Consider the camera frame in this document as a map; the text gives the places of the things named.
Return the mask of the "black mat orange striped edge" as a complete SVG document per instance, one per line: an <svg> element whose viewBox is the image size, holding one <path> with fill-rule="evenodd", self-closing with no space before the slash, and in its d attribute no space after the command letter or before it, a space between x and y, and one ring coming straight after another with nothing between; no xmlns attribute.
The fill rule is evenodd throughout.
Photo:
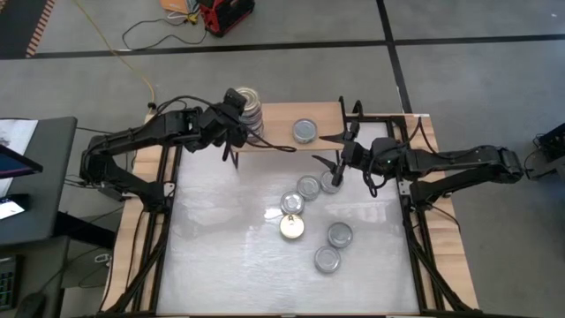
<svg viewBox="0 0 565 318"><path fill-rule="evenodd" d="M0 60L33 57L56 0L0 0Z"/></svg>

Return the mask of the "red black equipment case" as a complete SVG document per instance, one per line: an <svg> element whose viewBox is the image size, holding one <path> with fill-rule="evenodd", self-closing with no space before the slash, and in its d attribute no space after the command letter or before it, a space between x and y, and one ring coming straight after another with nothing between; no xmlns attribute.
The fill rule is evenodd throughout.
<svg viewBox="0 0 565 318"><path fill-rule="evenodd" d="M216 37L226 35L255 7L255 0L197 0L197 3L205 29Z"/></svg>

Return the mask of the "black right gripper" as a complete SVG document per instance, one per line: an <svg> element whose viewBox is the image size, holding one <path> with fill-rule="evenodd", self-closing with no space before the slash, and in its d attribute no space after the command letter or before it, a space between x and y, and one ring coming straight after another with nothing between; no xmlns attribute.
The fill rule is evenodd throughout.
<svg viewBox="0 0 565 318"><path fill-rule="evenodd" d="M322 173L320 182L323 186L340 186L343 182L345 166L372 167L375 163L373 152L354 141L360 130L359 122L351 121L344 130L335 135L320 136L321 140L343 142L342 163L330 161L322 156L313 158L323 163L328 169Z"/></svg>

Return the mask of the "dark grey side desk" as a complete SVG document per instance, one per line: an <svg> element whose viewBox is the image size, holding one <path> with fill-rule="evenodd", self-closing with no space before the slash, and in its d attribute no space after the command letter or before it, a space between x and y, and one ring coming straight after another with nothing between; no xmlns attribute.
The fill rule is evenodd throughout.
<svg viewBox="0 0 565 318"><path fill-rule="evenodd" d="M58 318L61 313L61 268L67 261L70 240L67 237L50 238L25 244L0 246L0 256L21 255L18 304L34 292L45 295L42 318Z"/></svg>

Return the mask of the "dark flat monitor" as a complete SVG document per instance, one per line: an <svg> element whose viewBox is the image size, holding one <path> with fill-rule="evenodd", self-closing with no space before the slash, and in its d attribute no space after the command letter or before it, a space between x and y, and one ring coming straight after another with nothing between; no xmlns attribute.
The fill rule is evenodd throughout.
<svg viewBox="0 0 565 318"><path fill-rule="evenodd" d="M43 167L6 146L0 145L0 179L42 173Z"/></svg>

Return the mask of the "black computer mouse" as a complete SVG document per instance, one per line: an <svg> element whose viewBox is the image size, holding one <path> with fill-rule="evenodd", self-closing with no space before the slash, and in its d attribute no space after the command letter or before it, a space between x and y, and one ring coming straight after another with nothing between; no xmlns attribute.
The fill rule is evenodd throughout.
<svg viewBox="0 0 565 318"><path fill-rule="evenodd" d="M17 307L14 318L42 318L47 297L38 291L25 296Z"/></svg>

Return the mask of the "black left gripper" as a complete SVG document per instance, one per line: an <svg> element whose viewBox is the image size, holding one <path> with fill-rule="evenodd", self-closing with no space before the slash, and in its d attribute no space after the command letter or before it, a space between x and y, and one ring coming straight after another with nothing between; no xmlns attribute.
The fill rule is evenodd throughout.
<svg viewBox="0 0 565 318"><path fill-rule="evenodd" d="M194 107L197 118L195 128L200 137L192 143L192 152L207 148L210 144L220 147L227 142L231 146L241 148L250 135L250 129L239 121L240 113L231 105L216 104L203 110ZM252 108L245 107L240 115L241 120L250 120Z"/></svg>

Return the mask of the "wooden shelf black metal legs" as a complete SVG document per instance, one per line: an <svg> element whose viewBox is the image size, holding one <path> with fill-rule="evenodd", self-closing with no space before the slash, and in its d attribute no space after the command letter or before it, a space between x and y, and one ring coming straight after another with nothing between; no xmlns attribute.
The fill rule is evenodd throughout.
<svg viewBox="0 0 565 318"><path fill-rule="evenodd" d="M276 146L290 146L297 151L341 151L343 145L321 140L320 136L337 135L344 130L339 102L281 102L262 105L266 141ZM302 118L317 125L318 138L307 144L297 143L292 136L294 123Z"/></svg>

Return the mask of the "black keyboard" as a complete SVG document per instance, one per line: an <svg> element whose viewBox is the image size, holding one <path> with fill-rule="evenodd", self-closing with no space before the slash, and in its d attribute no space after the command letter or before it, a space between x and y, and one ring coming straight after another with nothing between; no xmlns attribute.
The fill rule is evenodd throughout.
<svg viewBox="0 0 565 318"><path fill-rule="evenodd" d="M17 305L22 264L22 255L0 256L0 311L11 310Z"/></svg>

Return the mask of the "black desk base bar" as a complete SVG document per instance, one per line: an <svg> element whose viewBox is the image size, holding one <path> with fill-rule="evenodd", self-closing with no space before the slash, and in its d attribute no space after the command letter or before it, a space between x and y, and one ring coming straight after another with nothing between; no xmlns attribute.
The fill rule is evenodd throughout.
<svg viewBox="0 0 565 318"><path fill-rule="evenodd" d="M52 236L66 236L70 239L106 249L112 249L116 239L114 231L63 212L58 212L56 215Z"/></svg>

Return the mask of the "tuna can green white label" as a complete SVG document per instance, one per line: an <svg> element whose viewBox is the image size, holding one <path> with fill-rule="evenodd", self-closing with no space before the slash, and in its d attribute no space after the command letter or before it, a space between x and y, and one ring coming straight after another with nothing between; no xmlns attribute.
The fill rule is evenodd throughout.
<svg viewBox="0 0 565 318"><path fill-rule="evenodd" d="M334 247L322 246L314 255L314 266L319 272L330 274L339 269L341 260L341 255Z"/></svg>
<svg viewBox="0 0 565 318"><path fill-rule="evenodd" d="M305 208L305 199L297 191L287 192L280 199L280 208L284 214L299 215Z"/></svg>
<svg viewBox="0 0 565 318"><path fill-rule="evenodd" d="M332 223L328 228L328 242L335 248L345 248L353 240L351 227L342 222Z"/></svg>
<svg viewBox="0 0 565 318"><path fill-rule="evenodd" d="M292 136L295 142L307 144L318 136L317 125L308 118L300 118L292 126Z"/></svg>
<svg viewBox="0 0 565 318"><path fill-rule="evenodd" d="M321 190L325 193L338 193L343 186L343 178L340 179L338 185L333 184L334 175L330 170L324 171L320 176Z"/></svg>
<svg viewBox="0 0 565 318"><path fill-rule="evenodd" d="M297 192L306 201L314 201L319 196L320 191L320 181L314 176L306 175L297 181Z"/></svg>

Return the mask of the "white paper sheet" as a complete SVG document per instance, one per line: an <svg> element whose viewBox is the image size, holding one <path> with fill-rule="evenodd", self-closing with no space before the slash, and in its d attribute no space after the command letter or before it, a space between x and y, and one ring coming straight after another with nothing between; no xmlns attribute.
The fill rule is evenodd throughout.
<svg viewBox="0 0 565 318"><path fill-rule="evenodd" d="M0 119L0 145L25 156L38 123L38 120ZM13 179L0 179L0 197L8 193Z"/></svg>

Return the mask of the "orange folder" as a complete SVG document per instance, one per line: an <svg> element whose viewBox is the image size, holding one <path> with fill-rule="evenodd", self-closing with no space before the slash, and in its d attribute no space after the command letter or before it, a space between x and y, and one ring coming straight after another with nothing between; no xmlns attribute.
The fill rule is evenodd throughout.
<svg viewBox="0 0 565 318"><path fill-rule="evenodd" d="M191 9L189 0L159 0L161 7L167 11L188 14Z"/></svg>

